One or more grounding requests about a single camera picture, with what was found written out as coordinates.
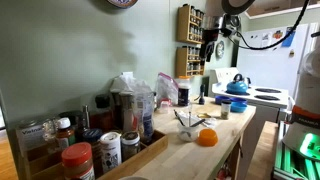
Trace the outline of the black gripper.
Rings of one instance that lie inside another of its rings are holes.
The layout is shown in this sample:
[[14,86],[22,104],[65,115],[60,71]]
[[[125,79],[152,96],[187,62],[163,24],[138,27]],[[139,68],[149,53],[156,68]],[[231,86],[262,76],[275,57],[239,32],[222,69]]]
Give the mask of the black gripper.
[[219,35],[218,29],[203,31],[203,36],[202,36],[203,44],[201,45],[199,56],[206,62],[209,62],[211,60],[211,55],[214,51],[214,45],[218,39],[218,35]]

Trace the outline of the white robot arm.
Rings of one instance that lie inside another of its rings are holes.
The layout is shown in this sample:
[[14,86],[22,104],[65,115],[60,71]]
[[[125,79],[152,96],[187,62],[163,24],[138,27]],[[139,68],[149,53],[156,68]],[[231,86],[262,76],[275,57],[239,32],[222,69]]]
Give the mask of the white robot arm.
[[320,157],[319,52],[311,48],[309,26],[301,26],[285,42],[267,50],[238,51],[237,65],[211,72],[209,94],[243,98],[256,116],[278,120],[291,109],[293,127],[287,147],[317,160]]

